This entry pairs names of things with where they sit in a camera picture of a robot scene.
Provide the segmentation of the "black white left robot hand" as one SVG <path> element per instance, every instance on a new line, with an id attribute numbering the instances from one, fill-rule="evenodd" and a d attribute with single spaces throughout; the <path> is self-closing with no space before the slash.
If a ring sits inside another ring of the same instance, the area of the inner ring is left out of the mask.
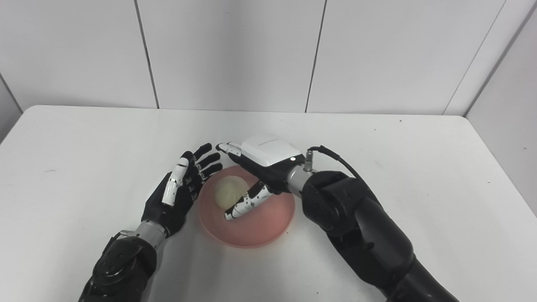
<path id="1" fill-rule="evenodd" d="M 211 143 L 185 151 L 146 200 L 141 220 L 158 224 L 167 238 L 176 234 L 206 181 L 222 169 Z"/>

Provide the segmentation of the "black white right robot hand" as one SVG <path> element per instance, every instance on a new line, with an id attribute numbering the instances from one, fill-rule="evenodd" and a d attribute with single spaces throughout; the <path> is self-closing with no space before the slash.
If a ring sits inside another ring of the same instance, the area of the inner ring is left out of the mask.
<path id="1" fill-rule="evenodd" d="M 257 135 L 241 144 L 219 143 L 218 151 L 258 178 L 258 181 L 225 212 L 233 220 L 260 206 L 270 196 L 282 193 L 301 197 L 311 172 L 304 171 L 306 158 L 295 146 L 275 135 Z"/>

